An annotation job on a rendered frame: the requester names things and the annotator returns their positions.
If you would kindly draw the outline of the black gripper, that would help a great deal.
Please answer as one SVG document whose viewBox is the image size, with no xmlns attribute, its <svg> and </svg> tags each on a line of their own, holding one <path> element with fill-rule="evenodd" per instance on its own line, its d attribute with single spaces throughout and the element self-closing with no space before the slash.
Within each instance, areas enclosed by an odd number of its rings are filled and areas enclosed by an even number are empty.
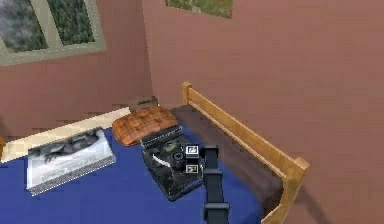
<svg viewBox="0 0 384 224">
<path fill-rule="evenodd" d="M 182 171 L 185 168 L 186 159 L 183 152 L 175 152 L 171 156 L 170 163 L 164 160 L 161 160 L 154 154 L 152 155 L 152 158 L 158 162 L 159 164 L 166 166 L 166 167 L 172 167 L 175 170 Z"/>
</svg>

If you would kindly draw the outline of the black old fashioned typewriter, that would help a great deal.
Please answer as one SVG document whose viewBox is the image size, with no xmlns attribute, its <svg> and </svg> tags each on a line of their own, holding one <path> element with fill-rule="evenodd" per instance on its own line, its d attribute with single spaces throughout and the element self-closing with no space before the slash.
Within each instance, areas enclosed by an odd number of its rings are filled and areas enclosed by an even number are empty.
<svg viewBox="0 0 384 224">
<path fill-rule="evenodd" d="M 203 165 L 199 145 L 184 133 L 181 125 L 145 136 L 140 144 L 147 169 L 169 201 L 176 201 L 202 185 Z M 184 153 L 186 164 L 182 171 L 163 166 L 152 158 L 154 154 L 170 163 L 175 152 Z"/>
</svg>

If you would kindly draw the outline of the wooden bed with blue cover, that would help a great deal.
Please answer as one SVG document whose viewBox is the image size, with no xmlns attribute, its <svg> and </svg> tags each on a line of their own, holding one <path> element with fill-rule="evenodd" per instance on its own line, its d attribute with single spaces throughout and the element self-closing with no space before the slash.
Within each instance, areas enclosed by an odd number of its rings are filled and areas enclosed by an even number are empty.
<svg viewBox="0 0 384 224">
<path fill-rule="evenodd" d="M 283 183 L 278 206 L 267 215 L 234 170 L 224 170 L 224 199 L 229 224 L 283 224 L 310 163 L 293 159 L 185 82 L 183 103 L 200 112 L 214 128 L 230 136 L 251 157 L 277 173 Z M 168 201 L 144 166 L 139 148 L 112 141 L 117 162 L 74 181 L 32 196 L 26 190 L 27 159 L 0 165 L 0 224 L 205 224 L 205 190 Z"/>
</svg>

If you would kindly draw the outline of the orange checked pillow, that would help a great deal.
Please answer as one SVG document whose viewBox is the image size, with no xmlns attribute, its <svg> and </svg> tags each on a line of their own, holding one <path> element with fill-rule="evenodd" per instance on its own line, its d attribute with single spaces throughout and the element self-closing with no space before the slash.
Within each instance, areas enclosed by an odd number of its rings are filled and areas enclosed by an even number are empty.
<svg viewBox="0 0 384 224">
<path fill-rule="evenodd" d="M 162 106 L 152 106 L 131 112 L 112 123 L 114 138 L 124 146 L 136 145 L 158 131 L 178 125 L 176 116 Z"/>
</svg>

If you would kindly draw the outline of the grey framed window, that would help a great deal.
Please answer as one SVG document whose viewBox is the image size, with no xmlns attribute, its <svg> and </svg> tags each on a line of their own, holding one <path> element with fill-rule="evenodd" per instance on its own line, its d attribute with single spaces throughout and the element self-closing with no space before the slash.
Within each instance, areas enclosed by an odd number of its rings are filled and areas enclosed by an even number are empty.
<svg viewBox="0 0 384 224">
<path fill-rule="evenodd" d="M 106 49 L 96 0 L 0 0 L 0 65 Z"/>
</svg>

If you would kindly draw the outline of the green framed wall picture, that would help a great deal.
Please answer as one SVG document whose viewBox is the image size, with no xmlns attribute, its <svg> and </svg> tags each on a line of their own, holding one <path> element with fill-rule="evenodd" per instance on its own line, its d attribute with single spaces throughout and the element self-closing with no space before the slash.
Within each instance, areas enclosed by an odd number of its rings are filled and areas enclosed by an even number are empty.
<svg viewBox="0 0 384 224">
<path fill-rule="evenodd" d="M 165 4 L 195 13 L 232 18 L 233 0 L 165 0 Z"/>
</svg>

